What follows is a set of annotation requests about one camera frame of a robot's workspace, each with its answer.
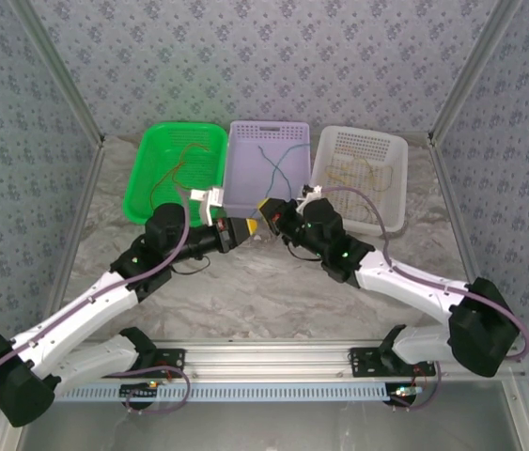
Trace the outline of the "green plastic basket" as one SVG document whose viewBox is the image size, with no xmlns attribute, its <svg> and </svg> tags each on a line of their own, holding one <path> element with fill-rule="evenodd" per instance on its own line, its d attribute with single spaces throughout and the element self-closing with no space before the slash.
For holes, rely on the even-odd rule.
<svg viewBox="0 0 529 451">
<path fill-rule="evenodd" d="M 181 202 L 179 191 L 221 186 L 227 133 L 215 124 L 163 122 L 143 135 L 122 202 L 131 222 L 142 225 L 157 207 Z"/>
</svg>

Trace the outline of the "white plastic basket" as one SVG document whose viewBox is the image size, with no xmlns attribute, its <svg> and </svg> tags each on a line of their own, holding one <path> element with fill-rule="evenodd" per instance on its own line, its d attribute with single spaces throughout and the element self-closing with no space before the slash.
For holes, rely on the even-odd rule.
<svg viewBox="0 0 529 451">
<path fill-rule="evenodd" d="M 348 231 L 379 236 L 378 213 L 386 231 L 396 233 L 405 224 L 408 151 L 399 136 L 328 126 L 319 138 L 310 183 L 349 188 L 325 195 Z"/>
</svg>

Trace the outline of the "purple plastic basket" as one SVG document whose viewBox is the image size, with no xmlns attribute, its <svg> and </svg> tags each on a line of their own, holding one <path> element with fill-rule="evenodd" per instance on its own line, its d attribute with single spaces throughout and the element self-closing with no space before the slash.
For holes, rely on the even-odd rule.
<svg viewBox="0 0 529 451">
<path fill-rule="evenodd" d="M 235 120 L 228 135 L 223 207 L 255 218 L 266 197 L 297 197 L 311 177 L 310 128 L 305 122 Z"/>
</svg>

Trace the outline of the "small circuit board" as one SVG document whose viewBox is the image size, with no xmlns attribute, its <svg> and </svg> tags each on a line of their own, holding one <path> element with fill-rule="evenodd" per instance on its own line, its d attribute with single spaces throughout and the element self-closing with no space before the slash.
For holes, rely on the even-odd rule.
<svg viewBox="0 0 529 451">
<path fill-rule="evenodd" d="M 142 411 L 150 407 L 157 396 L 158 385 L 156 382 L 141 382 L 135 384 L 122 384 L 118 389 L 118 397 L 123 405 L 131 409 Z"/>
<path fill-rule="evenodd" d="M 409 409 L 416 398 L 423 393 L 423 388 L 416 384 L 386 383 L 389 399 L 386 404 L 396 408 Z"/>
</svg>

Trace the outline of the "grey metal lower panel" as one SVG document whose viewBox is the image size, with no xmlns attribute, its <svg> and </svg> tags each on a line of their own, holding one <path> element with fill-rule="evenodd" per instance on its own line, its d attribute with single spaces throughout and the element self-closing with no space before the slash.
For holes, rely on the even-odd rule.
<svg viewBox="0 0 529 451">
<path fill-rule="evenodd" d="M 192 402 L 130 415 L 114 402 L 58 402 L 0 451 L 529 451 L 529 396 L 514 381 L 445 381 L 416 412 L 381 402 Z"/>
</svg>

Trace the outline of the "aluminium side rail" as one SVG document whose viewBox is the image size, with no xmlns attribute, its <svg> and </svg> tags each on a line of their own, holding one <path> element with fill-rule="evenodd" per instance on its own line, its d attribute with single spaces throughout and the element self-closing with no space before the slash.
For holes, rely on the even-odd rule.
<svg viewBox="0 0 529 451">
<path fill-rule="evenodd" d="M 50 317 L 63 303 L 77 250 L 81 241 L 82 231 L 85 226 L 86 218 L 101 172 L 101 166 L 104 159 L 104 141 L 105 137 L 102 136 L 100 142 L 96 146 L 96 151 L 91 160 L 90 166 L 88 167 L 83 191 L 81 192 L 79 203 L 70 226 L 70 233 L 68 234 L 63 248 L 63 256 L 55 271 L 54 283 L 42 310 L 39 322 Z"/>
<path fill-rule="evenodd" d="M 474 252 L 470 244 L 464 223 L 460 214 L 456 195 L 454 194 L 448 172 L 439 148 L 433 143 L 429 144 L 429 152 L 434 164 L 437 180 L 441 188 L 443 199 L 447 208 L 449 219 L 452 224 L 453 233 L 459 249 L 459 256 L 467 276 L 467 281 L 473 283 L 480 274 L 475 261 Z M 458 288 L 452 281 L 440 283 L 440 299 L 443 301 L 464 301 L 465 305 L 454 304 L 449 307 L 449 315 L 455 314 L 449 320 L 449 329 L 456 332 L 456 337 L 463 341 L 479 345 L 490 345 L 495 336 L 493 327 L 500 325 L 495 323 L 500 319 L 500 313 L 495 311 L 495 305 L 482 299 L 472 299 L 473 293 L 469 292 L 467 286 Z"/>
</svg>

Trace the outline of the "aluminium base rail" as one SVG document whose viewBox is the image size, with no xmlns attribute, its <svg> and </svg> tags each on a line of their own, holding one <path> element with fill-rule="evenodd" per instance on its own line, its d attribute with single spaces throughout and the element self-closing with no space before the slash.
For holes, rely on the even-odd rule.
<svg viewBox="0 0 529 451">
<path fill-rule="evenodd" d="M 348 353 L 351 348 L 378 348 L 371 340 L 163 340 L 158 348 L 185 349 L 185 377 L 193 382 L 332 382 L 388 381 L 391 377 L 354 378 Z M 58 377 L 59 389 L 85 383 L 118 379 L 124 383 L 176 381 L 152 378 L 131 379 L 150 370 L 169 370 L 162 365 L 130 371 L 138 352 L 127 338 L 104 342 L 87 341 L 72 350 L 47 352 L 35 345 L 21 352 L 22 361 L 40 378 Z"/>
</svg>

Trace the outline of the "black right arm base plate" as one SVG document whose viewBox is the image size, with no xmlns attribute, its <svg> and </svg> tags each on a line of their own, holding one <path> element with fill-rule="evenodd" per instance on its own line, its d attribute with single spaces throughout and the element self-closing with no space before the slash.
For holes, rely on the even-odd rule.
<svg viewBox="0 0 529 451">
<path fill-rule="evenodd" d="M 354 378 L 364 377 L 418 377 L 435 376 L 433 363 L 407 364 L 392 350 L 380 348 L 351 348 L 348 353 L 351 373 Z"/>
</svg>

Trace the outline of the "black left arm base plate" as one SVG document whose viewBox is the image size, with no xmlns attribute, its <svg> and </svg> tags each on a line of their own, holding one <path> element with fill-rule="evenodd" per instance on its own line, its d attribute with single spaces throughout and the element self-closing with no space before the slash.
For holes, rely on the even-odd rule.
<svg viewBox="0 0 529 451">
<path fill-rule="evenodd" d="M 185 349 L 172 349 L 172 348 L 158 348 L 156 350 L 148 350 L 141 352 L 137 357 L 136 362 L 131 366 L 130 371 L 155 367 L 155 366 L 172 366 L 179 370 L 184 369 L 185 364 Z M 169 370 L 150 370 L 149 372 L 141 375 L 133 375 L 131 379 L 137 378 L 152 378 L 152 379 L 178 379 L 179 375 Z"/>
</svg>

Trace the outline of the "aluminium frame post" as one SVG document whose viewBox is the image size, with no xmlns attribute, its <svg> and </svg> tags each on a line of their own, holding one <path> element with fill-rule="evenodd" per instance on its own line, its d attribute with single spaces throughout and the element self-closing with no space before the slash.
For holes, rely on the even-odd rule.
<svg viewBox="0 0 529 451">
<path fill-rule="evenodd" d="M 497 45 L 500 43 L 522 0 L 496 0 L 495 6 L 482 27 L 475 46 L 467 57 L 443 107 L 428 134 L 429 144 L 439 146 L 460 110 L 470 96 Z"/>
<path fill-rule="evenodd" d="M 93 145 L 99 147 L 102 143 L 101 131 L 30 0 L 7 1 L 85 135 Z"/>
</svg>

